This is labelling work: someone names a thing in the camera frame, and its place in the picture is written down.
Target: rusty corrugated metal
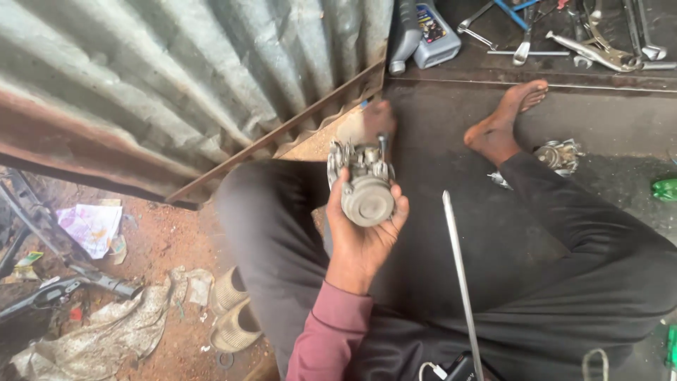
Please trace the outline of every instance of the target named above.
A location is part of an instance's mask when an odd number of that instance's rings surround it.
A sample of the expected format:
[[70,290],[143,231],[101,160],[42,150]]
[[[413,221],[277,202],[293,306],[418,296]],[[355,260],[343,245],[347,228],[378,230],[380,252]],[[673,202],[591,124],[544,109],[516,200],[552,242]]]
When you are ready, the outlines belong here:
[[[392,11],[392,0],[0,0],[0,153],[170,195],[383,61]],[[253,156],[288,150],[358,96]]]

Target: maroon sleeve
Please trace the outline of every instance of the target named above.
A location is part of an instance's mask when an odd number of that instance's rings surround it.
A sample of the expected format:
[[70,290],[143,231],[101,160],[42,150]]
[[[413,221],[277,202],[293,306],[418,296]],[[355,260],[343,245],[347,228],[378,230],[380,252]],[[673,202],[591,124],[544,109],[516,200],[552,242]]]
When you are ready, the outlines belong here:
[[289,360],[288,381],[341,381],[350,358],[367,333],[374,305],[324,282]]

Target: bottle label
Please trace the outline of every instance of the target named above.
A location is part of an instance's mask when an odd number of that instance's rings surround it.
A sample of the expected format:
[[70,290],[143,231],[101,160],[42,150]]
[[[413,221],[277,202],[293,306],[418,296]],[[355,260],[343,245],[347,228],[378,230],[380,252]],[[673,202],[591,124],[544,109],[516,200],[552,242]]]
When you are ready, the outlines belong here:
[[433,43],[447,35],[447,31],[439,24],[427,5],[416,4],[416,11],[418,14],[418,27],[423,31],[423,39],[427,43]]

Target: hand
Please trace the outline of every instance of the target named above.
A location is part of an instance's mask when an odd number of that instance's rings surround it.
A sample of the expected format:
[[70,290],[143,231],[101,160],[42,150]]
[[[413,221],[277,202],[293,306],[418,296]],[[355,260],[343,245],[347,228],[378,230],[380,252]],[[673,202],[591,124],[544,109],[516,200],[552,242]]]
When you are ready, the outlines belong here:
[[360,227],[350,221],[341,208],[341,188],[349,177],[348,169],[343,168],[340,177],[332,185],[327,203],[334,252],[325,280],[338,289],[366,295],[409,216],[409,199],[402,195],[399,185],[393,183],[390,188],[395,198],[393,217],[370,228]]

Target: plastic bottle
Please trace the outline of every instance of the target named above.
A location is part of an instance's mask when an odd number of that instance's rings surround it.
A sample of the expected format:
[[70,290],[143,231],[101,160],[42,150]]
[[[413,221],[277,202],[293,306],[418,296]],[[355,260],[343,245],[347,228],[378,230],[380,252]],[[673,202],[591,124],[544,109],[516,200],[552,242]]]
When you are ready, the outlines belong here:
[[429,68],[455,57],[461,48],[461,40],[437,12],[433,0],[419,0],[416,13],[418,25],[423,31],[423,37],[414,52],[416,65]]
[[653,183],[653,196],[661,201],[677,201],[677,178]]
[[390,58],[388,71],[391,75],[400,75],[404,73],[406,67],[404,62],[414,53],[418,47],[418,42],[423,36],[423,31],[418,27],[418,18],[416,17],[416,0],[399,0],[398,9],[395,13],[395,42],[393,44],[393,55]]

